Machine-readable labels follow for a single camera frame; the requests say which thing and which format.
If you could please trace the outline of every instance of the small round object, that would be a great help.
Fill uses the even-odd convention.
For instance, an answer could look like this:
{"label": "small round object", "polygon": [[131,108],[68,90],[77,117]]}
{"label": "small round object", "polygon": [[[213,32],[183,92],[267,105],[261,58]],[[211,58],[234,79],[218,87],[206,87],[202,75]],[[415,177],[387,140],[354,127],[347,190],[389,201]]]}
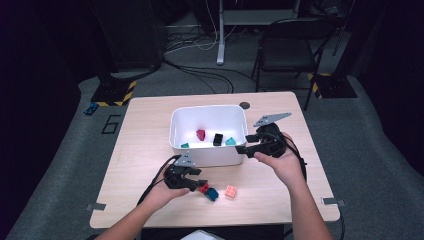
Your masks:
{"label": "small round object", "polygon": [[250,108],[250,103],[248,103],[248,102],[241,102],[241,103],[239,104],[239,106],[240,106],[241,108],[243,108],[244,110],[247,110],[247,109],[249,109],[249,108]]}

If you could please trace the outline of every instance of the dark background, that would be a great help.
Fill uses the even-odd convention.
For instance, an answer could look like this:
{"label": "dark background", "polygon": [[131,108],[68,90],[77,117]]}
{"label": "dark background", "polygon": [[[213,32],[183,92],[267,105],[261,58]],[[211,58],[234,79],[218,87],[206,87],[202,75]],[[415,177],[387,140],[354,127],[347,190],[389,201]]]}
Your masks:
{"label": "dark background", "polygon": [[[199,2],[152,3],[160,20],[172,22],[186,11],[198,10],[190,7]],[[336,72],[348,74],[365,52],[370,61],[356,72],[357,77],[386,135],[423,174],[420,8],[415,1],[357,1],[348,27],[352,40]],[[381,27],[372,34],[382,12]],[[96,76],[96,69],[116,72],[118,68],[88,1],[2,1],[0,24],[0,238],[4,238],[72,121],[80,99],[78,83]],[[363,51],[372,40],[375,48]],[[93,61],[100,65],[93,66]]]}

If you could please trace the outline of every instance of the black cable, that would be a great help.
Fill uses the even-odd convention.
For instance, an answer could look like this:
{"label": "black cable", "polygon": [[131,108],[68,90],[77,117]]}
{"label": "black cable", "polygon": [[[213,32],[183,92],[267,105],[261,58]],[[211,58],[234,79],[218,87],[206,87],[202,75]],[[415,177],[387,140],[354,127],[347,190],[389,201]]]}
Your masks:
{"label": "black cable", "polygon": [[135,80],[138,80],[140,78],[144,78],[144,77],[149,76],[150,74],[156,72],[156,70],[158,70],[159,67],[160,67],[159,65],[155,65],[155,66],[149,68],[149,71],[148,72],[140,73],[140,74],[137,74],[137,75],[134,75],[134,76],[131,76],[131,77],[126,77],[126,78],[117,78],[117,77],[114,77],[114,76],[111,76],[111,77],[113,79],[117,80],[117,81],[131,82],[131,81],[135,81]]}
{"label": "black cable", "polygon": [[283,235],[283,240],[292,233],[293,233],[293,228],[290,228],[289,230],[287,230],[287,232],[285,232],[284,235]]}
{"label": "black cable", "polygon": [[159,177],[160,173],[163,171],[163,169],[166,167],[166,165],[172,160],[175,159],[177,160],[178,158],[180,158],[181,155],[174,155],[171,158],[169,158],[168,160],[165,161],[165,163],[160,167],[159,171],[156,173],[156,176],[153,178],[152,182],[150,183],[150,185],[146,188],[146,190],[144,191],[144,193],[141,195],[140,199],[137,202],[137,205],[139,205],[141,202],[143,202],[144,198],[146,198],[146,196],[150,193],[150,191],[152,190],[152,188],[158,184],[159,182],[156,182],[157,178]]}
{"label": "black cable", "polygon": [[193,67],[186,67],[186,66],[177,65],[177,64],[174,64],[173,62],[171,62],[171,61],[169,61],[167,59],[163,59],[163,62],[165,64],[168,64],[169,66],[174,67],[174,68],[176,68],[176,69],[178,69],[180,71],[183,71],[183,72],[191,72],[193,74],[194,73],[196,73],[196,74],[207,74],[207,75],[212,75],[212,76],[215,76],[215,77],[222,78],[222,79],[218,79],[218,78],[215,78],[215,79],[218,79],[218,80],[221,80],[221,81],[225,81],[231,87],[231,93],[234,93],[234,85],[233,85],[233,83],[228,78],[226,78],[226,77],[224,77],[224,76],[222,76],[220,74],[211,73],[211,72],[203,72],[203,71],[190,70],[189,68],[193,68]]}
{"label": "black cable", "polygon": [[211,78],[211,79],[215,79],[215,80],[218,80],[218,81],[221,81],[221,82],[224,82],[226,85],[227,85],[227,92],[226,93],[230,93],[230,84],[228,83],[228,81],[226,81],[226,80],[224,80],[224,79],[220,79],[220,78],[217,78],[217,77],[212,77],[212,76],[202,76],[202,75],[200,75],[199,73],[201,73],[201,72],[196,72],[196,71],[191,71],[191,70],[187,70],[187,69],[180,69],[181,71],[184,71],[184,72],[186,72],[186,73],[188,73],[188,74],[192,74],[192,75],[194,75],[194,76],[196,76],[196,77],[198,77],[202,82],[204,82],[205,84],[207,84],[207,82],[205,82],[205,81],[203,81],[200,77],[204,77],[204,78]]}
{"label": "black cable", "polygon": [[166,51],[167,52],[173,51],[173,50],[176,50],[178,48],[181,48],[182,46],[184,46],[187,43],[194,43],[196,41],[201,42],[201,41],[203,41],[205,39],[206,39],[206,36],[205,35],[199,35],[197,37],[187,38],[187,39],[182,39],[181,38],[181,40],[176,41],[176,43],[169,43],[168,46],[167,46],[167,48],[166,48]]}
{"label": "black cable", "polygon": [[293,142],[293,140],[291,140],[290,138],[288,138],[288,137],[286,137],[286,136],[284,136],[284,134],[283,134],[283,137],[285,138],[285,139],[288,139],[292,144],[293,144],[293,146],[296,148],[296,149],[294,149],[292,146],[290,146],[289,144],[286,144],[282,139],[280,139],[278,136],[275,136],[275,135],[273,135],[273,134],[271,134],[271,133],[267,133],[267,132],[261,132],[260,134],[262,134],[262,135],[266,135],[266,136],[268,136],[268,137],[271,137],[271,138],[274,138],[274,139],[276,139],[276,140],[278,140],[280,143],[281,143],[281,145],[283,145],[283,146],[286,146],[288,149],[290,149],[292,152],[293,152],[293,154],[297,157],[297,159],[299,160],[299,164],[300,164],[300,168],[301,168],[301,170],[302,170],[302,174],[303,174],[303,177],[305,178],[305,181],[307,181],[307,172],[306,172],[306,163],[305,163],[305,160],[300,156],[300,153],[299,153],[299,151],[297,150],[297,147],[296,147],[296,144],[294,144],[294,142]]}
{"label": "black cable", "polygon": [[197,79],[199,79],[199,81],[202,81],[206,86],[208,86],[211,90],[212,90],[212,92],[214,93],[214,94],[216,94],[216,92],[215,92],[215,90],[212,88],[212,86],[211,85],[209,85],[206,81],[204,81],[202,78],[200,78],[198,75],[196,75],[196,74],[194,74],[194,73],[191,73],[191,72],[188,72],[188,71],[185,71],[185,70],[182,70],[182,69],[179,69],[179,70],[181,70],[181,71],[183,71],[183,72],[185,72],[185,73],[187,73],[187,74],[190,74],[190,75],[193,75],[193,76],[195,76]]}
{"label": "black cable", "polygon": [[342,211],[340,210],[340,207],[339,207],[339,212],[340,212],[340,223],[342,225],[342,233],[340,234],[340,240],[343,240],[344,233],[345,233],[345,224],[344,224],[344,218],[343,218]]}
{"label": "black cable", "polygon": [[238,33],[233,33],[234,35],[235,35],[235,37],[233,36],[233,37],[230,37],[230,36],[227,36],[227,38],[225,39],[225,42],[226,43],[234,43],[234,42],[237,42],[237,40],[239,39],[239,34]]}
{"label": "black cable", "polygon": [[242,76],[244,76],[244,77],[252,80],[253,82],[256,82],[254,79],[252,79],[248,75],[246,75],[246,74],[244,74],[242,72],[239,72],[237,70],[233,70],[233,69],[228,69],[228,68],[208,68],[208,67],[190,67],[190,66],[182,66],[182,65],[179,65],[179,66],[180,67],[183,67],[183,68],[193,68],[193,69],[198,69],[198,70],[220,70],[220,71],[234,72],[234,73],[238,73],[238,74],[240,74],[240,75],[242,75]]}

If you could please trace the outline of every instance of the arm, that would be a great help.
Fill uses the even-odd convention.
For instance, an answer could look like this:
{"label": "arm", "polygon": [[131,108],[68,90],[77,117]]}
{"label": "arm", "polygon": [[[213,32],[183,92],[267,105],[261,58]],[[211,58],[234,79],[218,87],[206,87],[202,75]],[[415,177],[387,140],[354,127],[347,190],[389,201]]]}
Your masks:
{"label": "arm", "polygon": [[[287,142],[296,149],[291,141]],[[273,168],[277,177],[289,190],[294,237],[296,239],[333,239],[303,178],[296,155],[287,149],[279,158],[260,152],[256,152],[254,156],[259,162]]]}
{"label": "arm", "polygon": [[187,193],[189,193],[188,188],[169,189],[165,182],[159,182],[152,188],[143,202],[96,239],[135,239],[153,213],[164,207],[172,199]]}

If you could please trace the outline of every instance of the white container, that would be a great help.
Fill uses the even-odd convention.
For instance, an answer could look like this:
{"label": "white container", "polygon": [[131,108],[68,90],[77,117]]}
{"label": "white container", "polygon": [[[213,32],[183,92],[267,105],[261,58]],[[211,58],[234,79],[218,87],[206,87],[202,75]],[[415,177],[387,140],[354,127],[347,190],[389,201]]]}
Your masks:
{"label": "white container", "polygon": [[[201,141],[197,130],[205,131]],[[222,134],[221,146],[214,146],[215,134]],[[244,154],[235,146],[246,146],[247,124],[244,110],[238,105],[210,105],[179,108],[172,113],[169,143],[175,154],[190,153],[196,167],[237,165]],[[226,145],[233,138],[235,145]]]}

